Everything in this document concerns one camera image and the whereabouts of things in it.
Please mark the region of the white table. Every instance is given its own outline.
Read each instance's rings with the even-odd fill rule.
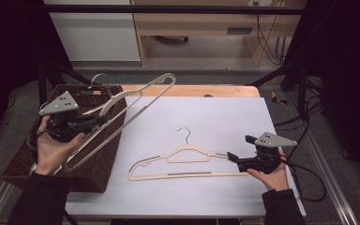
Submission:
[[[127,118],[148,100],[149,97],[139,100],[127,111]],[[226,154],[229,151],[240,158],[255,157],[255,146],[245,142],[245,135],[260,137],[265,131],[275,133],[264,99],[260,97],[161,97],[124,129],[107,190],[104,193],[70,193],[68,213],[89,218],[263,216],[261,195],[266,188],[251,176],[128,180],[128,171],[137,161],[168,154],[186,143],[188,132],[177,132],[179,128],[191,130],[189,143],[211,152]],[[182,157],[194,156],[185,153]],[[227,159],[211,160],[208,164],[151,163],[138,173],[237,172],[237,166]],[[289,172],[288,175],[305,215],[293,178]]]

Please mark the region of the floor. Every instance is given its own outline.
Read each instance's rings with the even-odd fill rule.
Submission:
[[[275,43],[271,43],[271,47],[274,52]],[[264,60],[260,67],[255,67],[245,41],[241,37],[191,37],[187,43],[177,39],[154,37],[151,39],[145,67],[141,67],[137,62],[93,64],[92,67],[90,63],[74,62],[74,67],[88,78],[92,78],[99,71],[105,71],[110,75],[111,83],[145,83],[152,77],[170,71],[178,75],[178,83],[243,85],[256,81],[278,68],[278,65]],[[65,79],[69,83],[74,82],[69,77]],[[282,79],[282,77],[277,77],[259,88],[261,96],[266,99],[274,124],[294,117],[290,104],[283,105],[271,100],[272,91],[277,91],[279,99],[291,101],[295,98],[294,92],[284,94],[280,91],[278,85]],[[23,142],[22,138],[16,138],[16,136],[24,137],[34,122],[26,115],[35,114],[38,109],[38,86],[35,82],[14,90],[11,95],[15,97],[9,99],[10,103],[13,102],[13,106],[6,111],[0,124],[0,174],[15,150],[18,149],[16,146],[20,146]],[[321,112],[311,115],[309,129],[313,133],[312,137],[324,151],[325,157],[330,161],[338,184],[344,191],[360,224],[360,167],[357,162],[348,161],[342,157],[337,137]],[[287,127],[279,129],[277,133],[296,140],[300,137],[301,130]],[[308,142],[310,140],[304,139],[300,142],[299,149],[304,149],[304,151],[297,151],[294,154],[294,160],[317,171],[314,168],[311,151],[308,151],[311,146]],[[322,194],[322,187],[309,174],[300,173],[304,194],[311,198],[318,198]],[[19,194],[20,191],[14,188],[6,206],[2,209],[0,224],[5,223]],[[352,221],[351,223],[341,221],[333,200],[334,197],[328,195],[322,202],[304,202],[307,209],[307,224],[353,224]],[[107,221],[95,222],[107,224]],[[245,224],[259,223],[259,220],[245,221]]]

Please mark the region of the wicker basket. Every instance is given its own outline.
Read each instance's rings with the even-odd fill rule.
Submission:
[[[58,85],[53,91],[53,94],[49,101],[54,100],[56,97],[63,94],[65,91],[74,97],[77,103],[80,105],[79,113],[86,112],[95,108],[96,106],[106,102],[110,95],[116,95],[122,92],[121,86],[108,87],[95,86],[92,91],[95,91],[97,95],[86,96],[83,91],[91,91],[84,85]],[[118,101],[108,112],[113,118],[126,108],[127,104],[124,99]],[[84,149],[74,157],[69,163],[69,168],[78,163],[84,156],[89,154],[100,143],[106,140],[111,134],[113,134],[118,128],[124,124],[125,113],[114,120],[108,127],[101,131],[94,140],[87,144]],[[72,177],[72,189],[75,192],[104,192],[108,180],[110,178],[111,170],[113,168],[113,161],[115,160],[116,150],[118,148],[121,133],[108,142],[97,153],[90,157],[83,165],[78,167],[73,172],[60,171],[56,176]],[[9,182],[10,184],[24,189],[29,178],[29,173],[32,165],[34,164],[33,150],[28,148],[26,141],[22,143],[22,146],[17,151],[16,155],[9,162],[0,179]]]

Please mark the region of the black curtain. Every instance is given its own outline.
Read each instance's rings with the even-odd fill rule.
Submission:
[[[38,68],[49,61],[72,68],[48,12],[25,9],[42,0],[0,0],[0,120],[8,94],[38,78]],[[59,71],[48,69],[51,83],[62,83]]]
[[[308,1],[310,6],[324,6],[330,11],[322,24],[319,21],[323,15],[302,16],[287,60],[303,57],[306,74],[322,78],[324,108],[345,157],[360,163],[360,4],[338,0],[330,8],[333,2]],[[308,33],[317,25],[320,28],[303,54],[297,54]],[[297,75],[297,71],[290,72],[285,80],[295,84]]]

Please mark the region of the metal frame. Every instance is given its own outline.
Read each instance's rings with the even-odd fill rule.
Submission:
[[[26,5],[19,1],[19,7],[21,9],[32,9],[32,10],[45,10],[47,12],[67,12],[67,13],[184,13],[184,14],[260,14],[260,15],[305,15],[309,13],[317,13],[321,10],[318,9],[305,9],[302,7],[168,7],[168,6],[98,6],[98,5]],[[311,40],[309,36],[308,40],[304,42],[303,50],[306,48],[308,41]],[[273,71],[262,79],[252,83],[253,86],[260,86],[267,81],[275,78],[278,75],[282,75],[289,72],[294,66],[297,66],[301,61],[305,51],[300,51],[291,62],[285,64],[285,66]],[[77,75],[78,80],[84,79],[79,77],[73,71],[68,69],[69,75]],[[336,181],[336,178],[332,174],[330,168],[325,161],[321,150],[316,144],[312,134],[307,131],[307,140],[311,145],[311,155],[313,156],[314,162],[322,175],[322,179],[328,188],[328,192],[332,198],[332,201],[337,209],[340,219],[343,224],[357,224],[356,218],[353,214],[353,210],[349,206],[341,188]],[[12,185],[4,183],[0,189],[0,212],[3,205],[5,204],[8,196],[12,190]]]

